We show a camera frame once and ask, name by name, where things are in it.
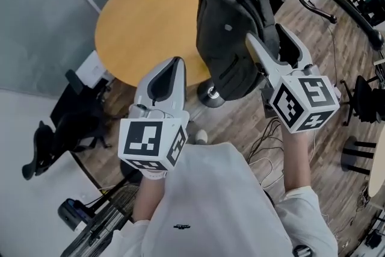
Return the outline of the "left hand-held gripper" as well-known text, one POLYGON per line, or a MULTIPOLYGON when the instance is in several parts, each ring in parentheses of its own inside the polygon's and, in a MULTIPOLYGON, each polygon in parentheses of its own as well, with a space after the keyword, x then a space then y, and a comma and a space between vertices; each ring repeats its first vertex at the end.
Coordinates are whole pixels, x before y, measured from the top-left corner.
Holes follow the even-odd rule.
POLYGON ((187 142, 186 66, 181 57, 156 65, 138 84, 129 115, 120 121, 118 157, 135 169, 174 170, 187 142))

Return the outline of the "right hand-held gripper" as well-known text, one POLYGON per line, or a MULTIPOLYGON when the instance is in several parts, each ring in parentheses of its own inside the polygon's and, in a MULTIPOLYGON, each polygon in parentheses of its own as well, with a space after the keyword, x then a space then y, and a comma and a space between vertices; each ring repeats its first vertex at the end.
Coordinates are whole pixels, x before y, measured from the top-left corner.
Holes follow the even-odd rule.
POLYGON ((334 86, 318 66, 310 64, 309 50, 293 32, 279 23, 275 28, 277 59, 256 35, 247 33, 245 37, 249 54, 260 63, 273 88, 268 103, 291 134, 320 129, 340 107, 334 86))

